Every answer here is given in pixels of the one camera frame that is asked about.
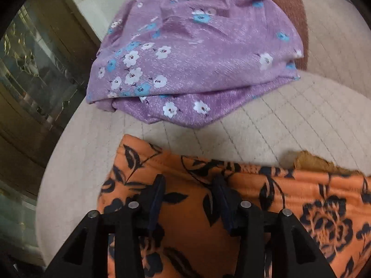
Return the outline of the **orange black floral blouse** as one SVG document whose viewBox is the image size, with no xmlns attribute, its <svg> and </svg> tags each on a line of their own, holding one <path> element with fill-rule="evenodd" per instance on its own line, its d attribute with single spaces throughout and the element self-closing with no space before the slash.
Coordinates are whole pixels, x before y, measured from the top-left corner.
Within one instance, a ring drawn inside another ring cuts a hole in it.
<svg viewBox="0 0 371 278">
<path fill-rule="evenodd" d="M 338 277 L 358 277 L 370 260 L 370 178 L 179 156 L 126 135 L 97 199 L 115 212 L 158 175 L 166 192 L 154 235 L 141 239 L 147 277 L 222 277 L 235 270 L 238 240 L 223 228 L 212 192 L 223 177 L 264 211 L 289 208 Z"/>
</svg>

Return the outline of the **wooden glass door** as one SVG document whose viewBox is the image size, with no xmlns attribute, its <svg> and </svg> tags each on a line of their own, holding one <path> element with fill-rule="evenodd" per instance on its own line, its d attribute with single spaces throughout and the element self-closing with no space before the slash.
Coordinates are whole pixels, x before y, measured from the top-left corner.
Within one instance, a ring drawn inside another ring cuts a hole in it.
<svg viewBox="0 0 371 278">
<path fill-rule="evenodd" d="M 10 0 L 1 0 L 8 6 Z M 1 19 L 1 251 L 42 266 L 36 200 L 86 95 L 99 40 L 73 0 L 20 0 Z"/>
</svg>

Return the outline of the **purple floral cloth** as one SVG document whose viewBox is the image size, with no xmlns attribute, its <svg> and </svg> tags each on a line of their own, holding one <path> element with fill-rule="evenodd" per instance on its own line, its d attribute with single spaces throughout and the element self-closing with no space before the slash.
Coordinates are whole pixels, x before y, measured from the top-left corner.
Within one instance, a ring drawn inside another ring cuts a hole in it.
<svg viewBox="0 0 371 278">
<path fill-rule="evenodd" d="M 148 124 L 200 128 L 297 80 L 303 55 L 272 0 L 128 0 L 97 52 L 86 100 Z"/>
</svg>

